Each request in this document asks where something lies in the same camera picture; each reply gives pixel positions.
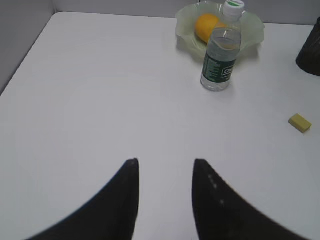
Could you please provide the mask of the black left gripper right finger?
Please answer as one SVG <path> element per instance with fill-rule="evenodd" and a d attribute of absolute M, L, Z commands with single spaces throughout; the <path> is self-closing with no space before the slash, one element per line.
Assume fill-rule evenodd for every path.
<path fill-rule="evenodd" d="M 192 207 L 201 240 L 302 240 L 232 189 L 205 159 L 196 159 Z"/>

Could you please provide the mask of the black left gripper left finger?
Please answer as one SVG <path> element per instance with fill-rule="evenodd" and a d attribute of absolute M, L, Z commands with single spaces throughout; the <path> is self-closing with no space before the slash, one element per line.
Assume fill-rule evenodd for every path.
<path fill-rule="evenodd" d="M 34 240 L 131 240 L 140 202 L 138 159 L 127 160 L 114 177 L 77 211 L 32 237 Z"/>

